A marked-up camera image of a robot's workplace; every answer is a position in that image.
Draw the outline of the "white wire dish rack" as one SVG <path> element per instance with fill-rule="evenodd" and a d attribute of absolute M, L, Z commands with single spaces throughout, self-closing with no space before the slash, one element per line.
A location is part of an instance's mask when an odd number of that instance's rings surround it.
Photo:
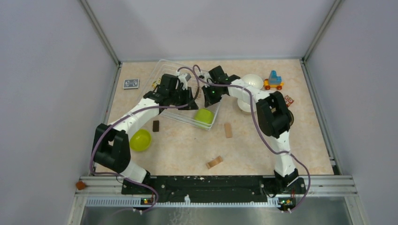
<path fill-rule="evenodd" d="M 137 98 L 137 101 L 139 101 L 143 97 L 143 95 L 146 94 L 147 92 L 154 90 L 154 88 L 152 87 L 152 83 L 157 80 L 161 80 L 161 77 L 163 74 L 175 75 L 176 71 L 181 67 L 184 67 L 184 64 L 169 61 L 169 60 L 160 60 L 156 64 L 155 68 L 153 69 L 152 73 L 150 74 L 145 85 L 142 86 L 142 90 L 141 90 L 139 97 Z M 209 107 L 205 107 L 204 106 L 205 99 L 204 99 L 204 94 L 202 91 L 202 87 L 205 84 L 202 82 L 197 82 L 194 75 L 189 70 L 186 70 L 186 69 L 180 70 L 180 74 L 185 74 L 185 73 L 189 73 L 191 75 L 191 79 L 187 82 L 187 85 L 192 88 L 193 95 L 195 94 L 197 87 L 199 87 L 199 95 L 196 99 L 196 103 L 197 103 L 199 109 L 205 108 L 214 113 L 214 120 L 212 123 L 212 126 L 213 126 L 216 116 L 218 114 L 221 102 L 218 102 Z M 161 112 L 160 116 L 195 126 L 194 116 L 198 110 L 166 109 L 163 112 Z"/>

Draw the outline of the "square lime green bowl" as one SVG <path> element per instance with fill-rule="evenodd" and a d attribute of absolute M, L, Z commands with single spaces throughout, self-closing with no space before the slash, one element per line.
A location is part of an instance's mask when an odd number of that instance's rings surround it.
<path fill-rule="evenodd" d="M 214 113 L 205 108 L 199 109 L 194 116 L 194 120 L 195 126 L 209 130 L 214 120 Z"/>

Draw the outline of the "beige ceramic bowl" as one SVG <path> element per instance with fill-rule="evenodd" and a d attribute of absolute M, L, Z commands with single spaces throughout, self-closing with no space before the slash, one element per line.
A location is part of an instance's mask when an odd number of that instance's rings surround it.
<path fill-rule="evenodd" d="M 245 113 L 251 113 L 251 106 L 250 104 L 238 99 L 237 100 L 237 105 L 239 107 L 239 109 Z"/>

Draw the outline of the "white bowl with blue rim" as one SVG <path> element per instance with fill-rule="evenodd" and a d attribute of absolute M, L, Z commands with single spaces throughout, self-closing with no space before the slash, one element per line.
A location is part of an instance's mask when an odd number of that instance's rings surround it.
<path fill-rule="evenodd" d="M 245 83 L 257 88 L 262 89 L 263 79 L 255 74 L 247 74 L 241 78 Z"/>

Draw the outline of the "round lime green bowl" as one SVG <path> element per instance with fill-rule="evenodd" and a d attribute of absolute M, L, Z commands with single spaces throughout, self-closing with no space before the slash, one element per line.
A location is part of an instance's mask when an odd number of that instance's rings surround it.
<path fill-rule="evenodd" d="M 142 152 L 147 150 L 152 143 L 152 136 L 149 131 L 140 129 L 130 138 L 130 148 L 133 151 Z"/>

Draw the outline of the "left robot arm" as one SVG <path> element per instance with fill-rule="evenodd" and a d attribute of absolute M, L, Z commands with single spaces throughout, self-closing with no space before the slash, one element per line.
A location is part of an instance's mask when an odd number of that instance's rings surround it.
<path fill-rule="evenodd" d="M 90 164 L 97 163 L 133 181 L 133 188 L 140 194 L 149 191 L 150 173 L 132 161 L 130 141 L 149 120 L 165 109 L 197 110 L 192 88 L 188 81 L 191 74 L 164 74 L 161 81 L 143 95 L 135 107 L 110 125 L 100 124 L 95 131 Z"/>

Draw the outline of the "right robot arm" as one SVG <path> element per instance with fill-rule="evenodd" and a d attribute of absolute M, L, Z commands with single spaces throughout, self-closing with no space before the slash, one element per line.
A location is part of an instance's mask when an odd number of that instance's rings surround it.
<path fill-rule="evenodd" d="M 223 95 L 235 97 L 250 105 L 260 137 L 268 137 L 266 146 L 276 155 L 276 189 L 281 193 L 288 193 L 293 189 L 299 176 L 290 154 L 289 137 L 293 115 L 287 108 L 281 92 L 257 89 L 237 75 L 228 76 L 221 66 L 201 72 L 199 78 L 204 83 L 202 89 L 205 106 L 219 102 Z"/>

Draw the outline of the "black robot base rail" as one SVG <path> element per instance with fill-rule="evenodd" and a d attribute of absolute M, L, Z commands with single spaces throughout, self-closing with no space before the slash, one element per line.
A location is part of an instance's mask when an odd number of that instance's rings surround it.
<path fill-rule="evenodd" d="M 271 197 L 304 194 L 303 178 L 288 187 L 274 176 L 152 176 L 144 181 L 146 187 L 122 183 L 123 195 L 159 194 L 160 203 L 179 203 L 186 196 L 192 203 L 264 203 Z"/>

